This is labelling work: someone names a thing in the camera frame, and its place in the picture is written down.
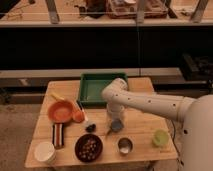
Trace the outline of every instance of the brown bowl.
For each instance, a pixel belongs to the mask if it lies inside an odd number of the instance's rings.
[[[103,143],[98,136],[85,134],[75,144],[75,155],[82,162],[92,162],[100,156],[102,149]]]

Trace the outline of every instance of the white cup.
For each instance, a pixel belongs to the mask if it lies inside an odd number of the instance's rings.
[[[51,164],[51,162],[55,159],[56,151],[51,142],[41,142],[39,143],[34,151],[34,157],[37,161]]]

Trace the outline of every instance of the wooden table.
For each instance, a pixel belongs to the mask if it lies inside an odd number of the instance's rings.
[[[153,87],[149,78],[129,78],[129,88],[134,92],[150,92]],[[78,96],[80,81],[53,81],[50,82],[46,91],[46,95],[41,107],[40,116],[35,127],[32,142],[26,157],[25,166],[27,168],[50,167],[46,164],[39,163],[34,158],[34,150],[36,145],[42,141],[51,141],[52,123],[47,117],[48,107],[55,102],[51,97],[51,92],[56,92],[69,100],[76,100]],[[95,132],[103,141],[103,151],[101,156],[90,164],[113,164],[136,161],[155,161],[177,158],[177,153],[171,138],[164,148],[156,148],[152,144],[153,133],[157,129],[168,131],[165,119],[143,113],[142,111],[126,108],[124,129],[119,133],[112,133],[106,138],[108,131],[106,109],[85,109],[88,117],[97,125]],[[74,153],[75,143],[80,136],[85,134],[83,124],[70,123],[65,127],[65,146],[57,150],[56,160],[52,163],[52,167],[58,166],[74,166],[85,165],[77,159]],[[129,137],[134,144],[133,151],[126,157],[121,156],[118,152],[117,142],[121,137]]]

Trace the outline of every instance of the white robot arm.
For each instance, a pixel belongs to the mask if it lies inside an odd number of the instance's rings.
[[[127,83],[117,78],[102,91],[107,113],[115,119],[124,106],[150,112],[184,123],[181,171],[213,170],[213,95],[193,99],[127,91]]]

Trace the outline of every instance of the cup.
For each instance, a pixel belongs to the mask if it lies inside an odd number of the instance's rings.
[[[34,151],[35,159],[45,164],[51,164],[55,159],[55,156],[56,151],[53,144],[47,141],[39,143]]]
[[[118,148],[119,148],[119,152],[122,154],[122,155],[127,155],[129,154],[132,149],[133,149],[133,144],[132,144],[132,141],[129,139],[129,138],[121,138],[119,139],[118,141]]]

